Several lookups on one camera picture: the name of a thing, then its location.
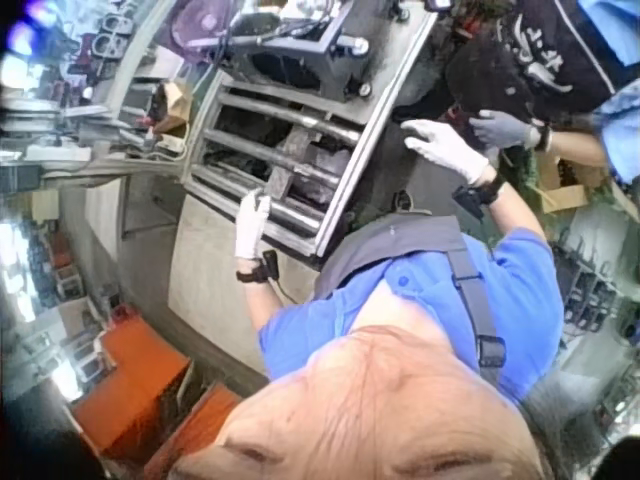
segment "person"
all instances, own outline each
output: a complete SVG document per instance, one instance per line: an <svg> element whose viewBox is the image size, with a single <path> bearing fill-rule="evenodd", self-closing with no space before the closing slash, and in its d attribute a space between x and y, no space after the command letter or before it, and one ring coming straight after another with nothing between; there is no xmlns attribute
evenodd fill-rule
<svg viewBox="0 0 640 480"><path fill-rule="evenodd" d="M448 99L448 117L479 150L537 149L609 168L628 188L640 176L638 22L640 2L520 0L394 116L438 116Z"/></svg>
<svg viewBox="0 0 640 480"><path fill-rule="evenodd" d="M493 189L504 239L490 254L455 217L391 214L344 239L311 301L284 306L258 273L271 201L251 192L235 256L271 383L170 478L546 478L519 410L562 331L544 232L449 125L403 128L410 149Z"/></svg>

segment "metal frame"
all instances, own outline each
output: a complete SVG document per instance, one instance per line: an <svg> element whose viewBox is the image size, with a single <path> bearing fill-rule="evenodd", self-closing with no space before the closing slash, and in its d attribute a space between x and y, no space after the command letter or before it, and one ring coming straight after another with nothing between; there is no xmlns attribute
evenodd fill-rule
<svg viewBox="0 0 640 480"><path fill-rule="evenodd" d="M322 215L311 207L301 208L301 205L295 205L290 199L285 198L282 201L274 202L274 217L276 219L285 219L288 224L295 225L297 231L290 230L272 221L267 222L265 229L267 237L273 238L304 256L315 255L322 257L327 251L347 202L353 194L380 139L400 89L437 20L436 14L424 12L422 5L419 3L411 4L410 7L412 11L411 18L402 28L410 28L405 32L405 35L411 38L411 44L407 48L405 47L406 38L396 38L398 43L395 47L398 51L402 51L404 55L401 60L393 62L391 65L389 65L391 62L382 62L381 70L376 71L374 77L375 75L380 75L379 81L385 82L384 90L376 92L376 95L369 99L369 103L363 103L363 100L360 99L360 103L354 103L354 105L351 105L351 103L341 104L286 88L237 82L224 72L218 72L205 95L201 110L192 125L192 135L190 135L187 142L191 156L183 172L183 183L186 190L228 215L235 216L239 208L239 199L251 188L260 187L262 186L261 184L264 184L264 182L260 182L256 178L248 178L251 176L244 172L229 172L228 170L231 167L228 166L216 169L198 165L202 161L208 139L274 165L284 167L287 170L293 170L296 174L318 179L318 176L315 175L318 172L314 172L314 170L318 169L300 164L296 161L298 159L281 158L286 157L281 151L255 144L255 142L244 140L238 136L226 133L221 136L220 134L224 132L215 130L215 124L221 108L225 105L280 118L290 121L294 126L299 125L340 138L347 145L355 148L339 181L334 182L331 179L331 181L326 182L324 181L326 178L322 181L325 185L328 184L335 188L335 193L327 212ZM228 93L231 88L257 92L266 96L310 106L318 110L320 115L308 115L307 113L293 111L275 102L272 105L267 101L253 101L239 95L231 95ZM350 115L350 110L356 111L353 112L353 115ZM333 115L364 125L362 133L345 129L331 122L329 118ZM226 141L229 140L229 137L234 140L234 142L231 142L233 145ZM319 215L322 218L318 225ZM305 232L314 236L308 237L304 234Z"/></svg>

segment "hand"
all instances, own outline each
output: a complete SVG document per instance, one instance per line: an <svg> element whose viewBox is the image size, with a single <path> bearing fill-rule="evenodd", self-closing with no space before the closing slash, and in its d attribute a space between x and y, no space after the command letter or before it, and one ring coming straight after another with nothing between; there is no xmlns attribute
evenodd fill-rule
<svg viewBox="0 0 640 480"><path fill-rule="evenodd" d="M259 258L258 244L271 210L271 197L264 195L258 201L261 189L249 192L240 202L236 217L236 258Z"/></svg>
<svg viewBox="0 0 640 480"><path fill-rule="evenodd" d="M522 145L533 148L540 143L540 132L533 125L521 122L504 112L481 110L481 118L472 118L469 123L476 136L486 145L498 148Z"/></svg>
<svg viewBox="0 0 640 480"><path fill-rule="evenodd" d="M458 172L469 184L475 184L489 167L489 160L467 145L451 125L431 120L409 120L401 127L427 140L409 137L404 141L407 148L437 165Z"/></svg>

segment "white glove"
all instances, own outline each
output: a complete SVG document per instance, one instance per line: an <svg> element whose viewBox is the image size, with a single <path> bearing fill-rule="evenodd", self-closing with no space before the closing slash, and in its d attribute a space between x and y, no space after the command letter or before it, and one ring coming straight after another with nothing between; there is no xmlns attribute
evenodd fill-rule
<svg viewBox="0 0 640 480"><path fill-rule="evenodd" d="M470 185L480 178L489 165L489 160L467 145L451 125L431 120L409 120L401 127L424 139L407 138L404 141L407 148L437 165L458 172Z"/></svg>
<svg viewBox="0 0 640 480"><path fill-rule="evenodd" d="M271 197L264 195L258 200L261 192L259 188L253 190L240 202L236 217L236 258L260 258L258 245L271 210Z"/></svg>

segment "factory equipment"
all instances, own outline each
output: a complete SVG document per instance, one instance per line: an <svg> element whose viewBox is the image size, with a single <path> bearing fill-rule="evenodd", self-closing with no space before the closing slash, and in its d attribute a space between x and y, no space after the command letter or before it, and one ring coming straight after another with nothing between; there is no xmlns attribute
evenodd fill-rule
<svg viewBox="0 0 640 480"><path fill-rule="evenodd" d="M229 29L203 15L216 33L183 42L221 66L192 124L185 187L231 216L263 188L266 235L322 257L437 16L390 0L244 2L228 14ZM267 138L269 126L284 134Z"/></svg>

